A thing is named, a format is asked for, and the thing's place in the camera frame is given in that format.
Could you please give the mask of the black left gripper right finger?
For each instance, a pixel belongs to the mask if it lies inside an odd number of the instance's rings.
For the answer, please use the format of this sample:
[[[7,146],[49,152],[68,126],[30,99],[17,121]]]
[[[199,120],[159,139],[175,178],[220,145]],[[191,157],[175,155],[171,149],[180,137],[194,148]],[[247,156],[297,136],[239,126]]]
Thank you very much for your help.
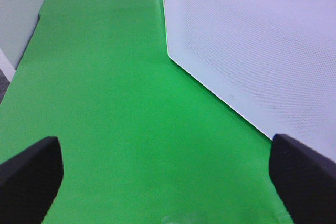
[[[335,162],[289,135],[273,136],[268,173],[294,223],[335,223]]]

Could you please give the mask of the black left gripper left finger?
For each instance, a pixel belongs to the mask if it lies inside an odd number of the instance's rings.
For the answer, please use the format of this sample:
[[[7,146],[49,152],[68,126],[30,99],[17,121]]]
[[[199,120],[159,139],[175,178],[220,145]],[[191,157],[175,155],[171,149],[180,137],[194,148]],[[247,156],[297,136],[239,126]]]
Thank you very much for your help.
[[[58,137],[48,136],[1,164],[1,223],[42,223],[64,177]]]

